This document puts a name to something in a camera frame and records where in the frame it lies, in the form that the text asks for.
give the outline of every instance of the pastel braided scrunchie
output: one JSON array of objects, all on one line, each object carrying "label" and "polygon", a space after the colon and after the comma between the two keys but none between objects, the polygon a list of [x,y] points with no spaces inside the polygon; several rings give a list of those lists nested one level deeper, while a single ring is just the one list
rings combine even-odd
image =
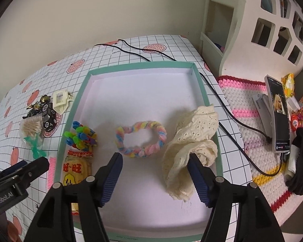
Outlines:
[{"label": "pastel braided scrunchie", "polygon": [[[158,142],[150,144],[143,148],[126,148],[123,145],[125,134],[137,132],[140,129],[154,129],[158,133]],[[116,145],[120,153],[129,156],[130,158],[140,157],[144,158],[153,153],[158,152],[166,141],[166,130],[161,123],[157,121],[137,122],[133,126],[119,126],[116,130]]]}]

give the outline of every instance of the beige cloth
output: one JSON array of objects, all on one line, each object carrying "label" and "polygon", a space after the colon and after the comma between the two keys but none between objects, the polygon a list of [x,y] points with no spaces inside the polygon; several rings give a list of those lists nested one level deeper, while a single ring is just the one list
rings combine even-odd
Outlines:
[{"label": "beige cloth", "polygon": [[176,135],[167,144],[162,169],[166,190],[171,197],[188,201],[194,185],[186,168],[190,153],[195,153],[204,166],[211,166],[218,153],[211,140],[219,126],[213,105],[200,106],[178,121]]}]

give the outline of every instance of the white grid tablecloth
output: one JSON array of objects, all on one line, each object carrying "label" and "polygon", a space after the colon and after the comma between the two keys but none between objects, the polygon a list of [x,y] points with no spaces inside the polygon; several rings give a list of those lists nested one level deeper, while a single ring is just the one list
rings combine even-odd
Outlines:
[{"label": "white grid tablecloth", "polygon": [[[166,48],[163,52],[175,58],[177,61],[194,62],[199,71],[207,77],[209,82],[214,86],[216,92],[224,101],[225,105],[229,108],[216,79],[212,73],[204,67],[204,61],[187,38],[179,35],[150,35],[131,38],[126,41],[130,45],[139,48],[143,48],[151,44],[161,44],[163,45],[163,47],[161,46],[162,49]],[[123,42],[118,42],[115,45],[126,51],[141,54],[151,61],[170,61],[170,59],[161,56],[158,53],[147,53],[130,48]],[[83,64],[78,69],[74,68],[76,69],[74,72],[68,73],[67,70],[72,66],[71,64],[81,59],[84,59]],[[96,46],[65,57],[54,64],[49,64],[33,75],[27,77],[24,81],[21,81],[20,84],[16,85],[7,93],[0,103],[0,170],[9,167],[11,160],[17,158],[18,162],[21,160],[26,160],[27,162],[33,161],[31,150],[23,143],[19,136],[19,124],[22,120],[22,116],[27,114],[27,102],[33,92],[39,90],[38,97],[34,99],[35,101],[39,100],[41,95],[52,95],[54,91],[66,88],[69,92],[73,92],[75,97],[89,70],[110,65],[144,61],[144,59],[141,59],[138,56],[121,52],[117,48]],[[215,110],[219,114],[220,122],[225,126],[225,128],[227,128],[229,133],[235,137],[239,145],[244,147],[236,122],[227,115],[226,111],[221,106],[221,103],[217,100],[209,86],[206,85],[206,82],[204,82],[204,84],[209,101],[215,106]],[[48,138],[44,138],[42,149],[46,151],[48,156],[51,158],[57,156],[59,141],[64,131],[69,111],[70,107],[68,108],[68,111],[63,114],[61,123],[55,129],[53,135]],[[218,129],[218,137],[224,178],[231,183],[238,185],[246,185],[251,182],[251,172],[248,161],[220,128]],[[23,229],[20,236],[22,239],[28,230],[38,205],[42,202],[47,192],[46,178],[47,173],[33,181],[27,190],[29,193],[28,198],[7,211],[8,220],[13,221],[13,218],[15,217],[20,222]],[[232,242],[234,239],[238,204],[235,204],[232,209],[227,235],[227,241],[229,242]],[[75,229],[75,232],[77,241],[83,241],[81,230]]]}]

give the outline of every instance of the storage shelf cutout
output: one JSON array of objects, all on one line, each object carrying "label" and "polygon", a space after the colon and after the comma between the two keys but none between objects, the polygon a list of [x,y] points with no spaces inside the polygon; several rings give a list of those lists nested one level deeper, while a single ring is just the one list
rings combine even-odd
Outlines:
[{"label": "storage shelf cutout", "polygon": [[[212,3],[229,9],[213,13]],[[303,13],[295,0],[209,0],[201,40],[214,75],[264,81],[267,74],[280,79],[303,68]],[[225,47],[221,54],[216,41]]]}]

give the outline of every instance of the crocheted mat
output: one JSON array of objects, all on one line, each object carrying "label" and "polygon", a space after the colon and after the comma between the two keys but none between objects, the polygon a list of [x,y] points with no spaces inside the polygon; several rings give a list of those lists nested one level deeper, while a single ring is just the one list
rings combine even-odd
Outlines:
[{"label": "crocheted mat", "polygon": [[[257,93],[267,94],[265,83],[231,76],[220,76],[217,81],[233,115],[241,122],[264,131],[252,96]],[[245,152],[251,160],[262,171],[274,173],[279,168],[280,158],[272,152],[272,144],[268,144],[263,135],[239,125],[238,127],[245,144]],[[303,201],[303,196],[287,190],[284,181],[285,166],[283,163],[280,173],[276,176],[267,177],[250,165],[252,179],[263,192],[279,225],[282,225]]]}]

